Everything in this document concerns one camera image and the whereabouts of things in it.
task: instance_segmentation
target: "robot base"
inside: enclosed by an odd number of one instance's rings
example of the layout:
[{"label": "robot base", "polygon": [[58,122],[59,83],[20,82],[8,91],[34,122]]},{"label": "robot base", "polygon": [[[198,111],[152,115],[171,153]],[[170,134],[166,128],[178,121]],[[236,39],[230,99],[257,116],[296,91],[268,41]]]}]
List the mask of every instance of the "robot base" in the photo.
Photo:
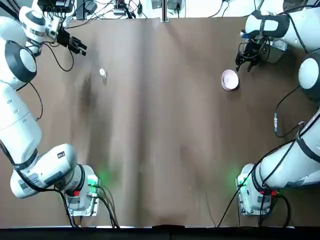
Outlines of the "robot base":
[{"label": "robot base", "polygon": [[[244,182],[252,167],[253,164],[252,166],[246,165],[243,168],[241,174],[235,179],[236,189],[238,189],[239,186]],[[259,216],[263,195],[254,188],[251,181],[251,177],[249,177],[237,194],[239,212],[241,215],[245,216]],[[266,215],[270,212],[270,205],[271,197],[264,196],[261,211],[262,215]]]},{"label": "robot base", "polygon": [[90,206],[83,211],[75,211],[69,209],[70,215],[74,217],[95,217],[98,215],[99,209],[99,198],[92,198]]}]

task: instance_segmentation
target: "green light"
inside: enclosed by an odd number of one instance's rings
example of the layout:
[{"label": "green light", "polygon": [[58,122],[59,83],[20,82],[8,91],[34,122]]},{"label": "green light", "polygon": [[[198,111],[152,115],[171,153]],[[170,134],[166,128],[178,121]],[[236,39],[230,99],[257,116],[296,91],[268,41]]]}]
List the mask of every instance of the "green light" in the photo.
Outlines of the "green light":
[{"label": "green light", "polygon": [[98,189],[95,186],[99,185],[98,178],[95,175],[88,175],[88,185],[91,186],[89,190],[90,193],[97,193]]}]

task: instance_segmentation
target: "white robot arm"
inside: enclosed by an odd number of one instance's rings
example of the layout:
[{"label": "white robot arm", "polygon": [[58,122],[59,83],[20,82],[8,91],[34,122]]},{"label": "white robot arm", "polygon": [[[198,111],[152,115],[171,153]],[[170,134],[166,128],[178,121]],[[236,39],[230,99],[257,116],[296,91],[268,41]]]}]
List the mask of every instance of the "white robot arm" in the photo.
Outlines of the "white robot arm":
[{"label": "white robot arm", "polygon": [[99,180],[94,171],[77,164],[77,154],[70,144],[56,146],[45,154],[38,152],[41,129],[16,92],[36,76],[35,55],[41,52],[47,36],[40,33],[48,29],[42,15],[28,11],[25,16],[38,21],[38,28],[29,27],[27,20],[22,21],[23,29],[13,19],[0,18],[0,23],[5,23],[0,26],[0,147],[13,166],[11,190],[17,198],[27,198],[54,185],[64,193],[73,216],[95,216],[99,201],[94,186]]},{"label": "white robot arm", "polygon": [[[295,27],[310,54],[303,60],[298,74],[303,92],[320,101],[320,8],[290,13]],[[287,15],[262,16],[257,11],[248,17],[245,32],[250,38],[278,38],[297,48],[301,45],[293,23]],[[247,164],[236,178],[243,215],[267,214],[270,211],[269,190],[297,188],[320,183],[320,109],[300,129],[296,138],[264,157],[258,164]]]}]

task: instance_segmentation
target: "brown tabletop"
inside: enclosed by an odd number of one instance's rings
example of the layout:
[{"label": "brown tabletop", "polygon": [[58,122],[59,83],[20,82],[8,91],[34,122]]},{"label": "brown tabletop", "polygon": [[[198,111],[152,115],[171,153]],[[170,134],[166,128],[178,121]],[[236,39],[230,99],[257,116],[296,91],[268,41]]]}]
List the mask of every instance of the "brown tabletop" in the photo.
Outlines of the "brown tabletop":
[{"label": "brown tabletop", "polygon": [[[221,74],[235,69],[244,18],[95,20],[70,32],[88,46],[60,70],[43,46],[33,80],[44,105],[39,152],[72,144],[81,164],[93,167],[113,192],[123,226],[176,224],[213,226],[235,192],[235,177],[282,143],[273,133],[279,100],[297,85],[300,60],[288,52],[278,64],[238,73],[240,88],[226,92]],[[69,51],[55,47],[64,68]],[[99,69],[108,74],[103,84]],[[20,93],[34,116],[40,113],[31,87]],[[315,105],[302,92],[279,109],[281,131],[308,121]],[[40,193],[17,199],[10,190],[12,166],[1,154],[0,227],[61,226],[68,219],[59,196]],[[318,187],[283,191],[291,225],[318,226]],[[281,226],[279,201],[268,226]],[[86,226],[108,225],[107,211],[84,218]],[[238,226],[236,201],[223,226]],[[241,217],[256,226],[256,217]]]}]

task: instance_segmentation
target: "wire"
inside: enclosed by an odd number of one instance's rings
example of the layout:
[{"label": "wire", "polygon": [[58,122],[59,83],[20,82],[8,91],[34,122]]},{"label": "wire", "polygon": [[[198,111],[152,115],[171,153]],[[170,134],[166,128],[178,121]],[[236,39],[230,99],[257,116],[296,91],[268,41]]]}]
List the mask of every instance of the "wire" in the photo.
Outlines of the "wire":
[{"label": "wire", "polygon": [[239,228],[241,228],[241,222],[240,222],[240,206],[239,206],[239,196],[236,197],[236,205],[238,208],[238,223],[239,223]]},{"label": "wire", "polygon": [[208,201],[208,194],[207,194],[206,190],[204,190],[204,196],[205,196],[206,206],[207,206],[208,212],[209,212],[209,217],[210,217],[214,227],[216,228],[217,224],[216,224],[216,221],[214,220],[214,217],[212,216],[212,213],[211,213],[211,209],[210,209],[210,205],[209,205],[209,201]]},{"label": "wire", "polygon": [[145,19],[148,19],[148,17],[144,14],[143,11],[141,11],[141,13],[145,16]]},{"label": "wire", "polygon": [[293,140],[291,145],[289,146],[288,150],[285,152],[285,154],[282,156],[281,160],[278,162],[278,164],[275,166],[275,168],[269,173],[269,175],[262,181],[262,187],[265,187],[265,182],[275,173],[275,171],[278,169],[278,167],[281,165],[281,163],[284,161],[292,147],[294,146],[296,140]]},{"label": "wire", "polygon": [[116,220],[115,220],[114,216],[112,215],[112,212],[111,212],[111,210],[110,210],[109,204],[106,202],[106,200],[103,199],[103,197],[98,196],[98,198],[103,202],[103,204],[105,205],[106,209],[107,209],[108,212],[109,212],[110,222],[111,222],[112,227],[113,227],[113,228],[116,227],[117,229],[120,229],[119,224],[116,223]]},{"label": "wire", "polygon": [[253,166],[253,168],[251,169],[251,171],[248,173],[247,177],[244,179],[244,181],[240,184],[240,186],[237,188],[237,190],[236,190],[235,193],[233,194],[233,197],[231,198],[228,206],[226,207],[226,209],[225,209],[225,211],[224,211],[224,214],[223,214],[223,216],[222,216],[222,218],[221,218],[221,220],[220,220],[217,228],[220,227],[221,223],[223,222],[223,220],[224,220],[224,218],[225,218],[225,216],[226,216],[226,214],[227,214],[227,212],[228,212],[228,209],[229,209],[230,206],[231,206],[231,203],[233,202],[233,200],[234,200],[235,197],[237,196],[237,194],[238,194],[238,192],[240,191],[240,189],[244,186],[244,184],[245,184],[246,180],[248,179],[248,177],[249,177],[249,176],[252,174],[252,172],[256,169],[257,165],[258,165],[259,163],[261,163],[262,160],[263,160],[266,156],[270,155],[270,154],[273,153],[274,151],[278,150],[279,148],[281,148],[281,147],[283,147],[284,145],[286,145],[286,144],[288,144],[288,143],[291,143],[291,142],[292,142],[292,140],[291,140],[291,141],[287,141],[287,142],[285,142],[285,143],[283,143],[283,144],[281,144],[281,145],[273,148],[272,150],[268,151],[268,152],[267,152],[263,157],[261,157],[260,160]]},{"label": "wire", "polygon": [[290,206],[290,203],[289,203],[288,199],[285,196],[278,195],[276,197],[283,199],[284,202],[285,202],[285,205],[286,205],[286,211],[287,211],[286,212],[286,219],[285,219],[285,222],[284,222],[284,224],[282,226],[283,228],[286,228],[286,227],[288,227],[288,225],[290,223],[290,220],[291,220],[291,206]]},{"label": "wire", "polygon": [[108,193],[110,194],[110,197],[111,197],[111,201],[110,201],[110,199],[108,198],[108,195],[107,195],[106,191],[104,190],[104,188],[101,187],[101,186],[97,186],[97,187],[103,191],[103,194],[104,194],[104,196],[105,196],[105,199],[107,200],[108,204],[111,205],[112,213],[113,213],[113,217],[114,217],[115,223],[118,224],[118,219],[117,219],[117,215],[116,215],[116,208],[115,208],[114,197],[112,196],[110,190],[109,190],[106,186],[104,186],[104,187],[107,189]]},{"label": "wire", "polygon": [[74,59],[74,56],[73,56],[73,54],[72,54],[72,52],[71,52],[70,50],[69,50],[69,52],[70,52],[71,57],[72,57],[72,65],[71,65],[71,67],[70,67],[69,69],[64,69],[64,68],[60,65],[60,63],[59,63],[59,61],[58,61],[58,59],[57,59],[57,57],[56,57],[56,55],[55,55],[55,52],[52,50],[52,48],[51,48],[48,44],[46,44],[45,42],[44,42],[43,44],[46,45],[46,46],[50,49],[50,51],[52,52],[53,57],[54,57],[56,63],[57,63],[58,66],[61,68],[61,70],[63,70],[64,72],[70,72],[70,71],[72,70],[72,68],[74,67],[74,64],[75,64],[75,59]]},{"label": "wire", "polygon": [[267,42],[267,39],[265,39],[265,42],[261,45],[259,51],[258,51],[255,55],[253,55],[253,56],[245,56],[245,55],[242,54],[242,52],[240,51],[240,46],[243,45],[243,44],[248,44],[248,42],[241,42],[241,43],[238,45],[238,53],[239,53],[243,58],[245,58],[245,59],[254,59],[254,58],[256,58],[257,56],[259,56],[259,55],[262,53],[262,51],[263,51],[264,48],[265,48],[266,42]]},{"label": "wire", "polygon": [[258,218],[258,227],[261,227],[262,226],[262,209],[263,209],[263,206],[264,206],[264,202],[265,202],[265,193],[263,193],[262,195],[262,200],[261,200],[261,207],[260,207],[260,214],[259,214],[259,218]]},{"label": "wire", "polygon": [[35,86],[31,82],[29,82],[29,84],[31,85],[31,87],[34,89],[34,91],[38,95],[38,98],[39,98],[40,103],[41,103],[41,114],[40,114],[39,117],[35,118],[35,120],[38,121],[38,120],[40,120],[42,118],[42,115],[44,114],[44,105],[43,105],[43,102],[42,102],[42,99],[41,99],[41,96],[40,96],[38,90],[35,88]]},{"label": "wire", "polygon": [[276,135],[277,138],[285,138],[286,136],[288,136],[290,133],[292,133],[297,127],[299,127],[300,123],[298,123],[296,126],[294,126],[289,132],[283,134],[283,135],[279,135],[278,134],[278,109],[280,104],[287,98],[289,97],[291,94],[293,94],[294,92],[296,92],[298,89],[300,88],[300,86],[298,85],[295,89],[291,90],[288,94],[286,94],[280,101],[279,103],[276,105],[275,110],[274,110],[274,133]]},{"label": "wire", "polygon": [[15,13],[19,14],[19,9],[17,10],[12,2],[10,2],[9,0],[6,0],[6,2],[10,5],[10,7]]},{"label": "wire", "polygon": [[211,15],[211,16],[208,16],[208,18],[212,18],[212,17],[214,17],[215,15],[217,15],[217,14],[220,12],[223,4],[224,4],[224,0],[222,0],[219,10],[218,10],[215,14],[213,14],[213,15]]},{"label": "wire", "polygon": [[224,15],[225,15],[225,12],[227,11],[227,9],[228,9],[228,7],[230,6],[230,3],[229,3],[229,1],[226,1],[227,3],[228,3],[228,6],[225,8],[225,10],[223,11],[223,13],[222,13],[222,16],[221,17],[223,17]]},{"label": "wire", "polygon": [[301,46],[303,47],[304,52],[305,52],[306,54],[309,53],[308,50],[307,50],[307,48],[306,48],[306,45],[304,44],[304,42],[302,41],[302,39],[301,39],[301,37],[300,37],[300,35],[299,35],[299,33],[298,33],[296,24],[295,24],[293,18],[291,17],[291,15],[290,15],[288,12],[281,12],[281,13],[279,13],[278,15],[287,15],[287,16],[289,17],[289,19],[290,19],[290,21],[291,21],[291,23],[292,23],[292,26],[293,26],[293,28],[294,28],[295,34],[296,34],[297,38],[299,39],[299,42],[300,42]]},{"label": "wire", "polygon": [[89,23],[91,20],[99,19],[101,16],[104,16],[105,14],[107,14],[107,13],[109,13],[109,12],[111,12],[111,11],[112,11],[112,9],[109,10],[109,11],[107,11],[107,12],[104,12],[104,13],[102,13],[102,14],[100,14],[100,15],[97,15],[96,13],[94,13],[94,14],[96,15],[96,17],[93,17],[93,15],[92,15],[91,18],[89,18],[89,19],[88,19],[87,21],[85,21],[84,23],[79,24],[79,25],[75,25],[75,26],[69,26],[69,27],[67,27],[66,29],[74,29],[74,28],[81,27],[81,26],[86,25],[87,23]]}]

